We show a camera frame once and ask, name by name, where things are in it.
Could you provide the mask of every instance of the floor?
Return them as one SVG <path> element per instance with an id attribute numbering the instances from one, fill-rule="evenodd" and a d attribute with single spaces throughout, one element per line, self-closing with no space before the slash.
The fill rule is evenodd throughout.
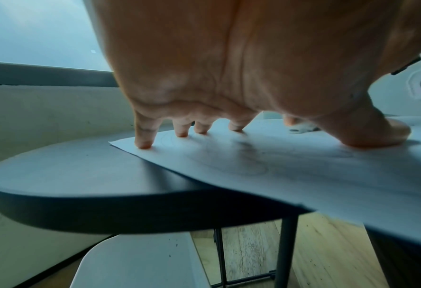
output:
<path id="1" fill-rule="evenodd" d="M 281 220 L 223 229 L 229 280 L 275 269 Z M 211 284 L 220 282 L 212 231 L 192 232 Z M 79 261 L 32 286 L 68 288 Z M 273 288 L 271 280 L 240 285 Z M 293 269 L 288 288 L 388 288 L 363 226 L 330 219 L 319 213 L 299 217 Z"/>

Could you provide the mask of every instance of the blue sky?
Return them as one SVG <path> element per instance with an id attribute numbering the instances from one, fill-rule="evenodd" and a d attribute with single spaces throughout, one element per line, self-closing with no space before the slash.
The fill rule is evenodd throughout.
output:
<path id="1" fill-rule="evenodd" d="M 82 0 L 0 0 L 0 62 L 110 70 Z"/>

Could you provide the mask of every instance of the white paper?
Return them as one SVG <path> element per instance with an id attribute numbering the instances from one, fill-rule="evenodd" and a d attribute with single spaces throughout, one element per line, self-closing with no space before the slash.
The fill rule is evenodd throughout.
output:
<path id="1" fill-rule="evenodd" d="M 302 205 L 421 242 L 421 117 L 397 117 L 410 139 L 361 150 L 325 132 L 290 134 L 282 120 L 254 121 L 243 133 L 214 123 L 207 135 L 160 132 L 151 149 L 134 138 L 111 145 L 196 180 Z"/>

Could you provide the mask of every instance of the tabletop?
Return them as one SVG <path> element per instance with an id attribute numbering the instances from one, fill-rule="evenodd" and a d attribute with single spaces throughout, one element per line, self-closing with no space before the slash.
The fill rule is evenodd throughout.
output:
<path id="1" fill-rule="evenodd" d="M 130 136 L 64 142 L 0 162 L 0 212 L 27 225 L 83 233 L 194 231 L 309 212 L 192 180 L 108 143 Z"/>

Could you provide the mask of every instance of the beige wall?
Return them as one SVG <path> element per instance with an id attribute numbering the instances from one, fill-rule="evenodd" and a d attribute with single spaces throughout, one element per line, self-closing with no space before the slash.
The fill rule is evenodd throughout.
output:
<path id="1" fill-rule="evenodd" d="M 0 86 L 0 161 L 132 125 L 118 88 Z M 41 230 L 0 214 L 0 288 L 11 288 L 105 237 Z"/>

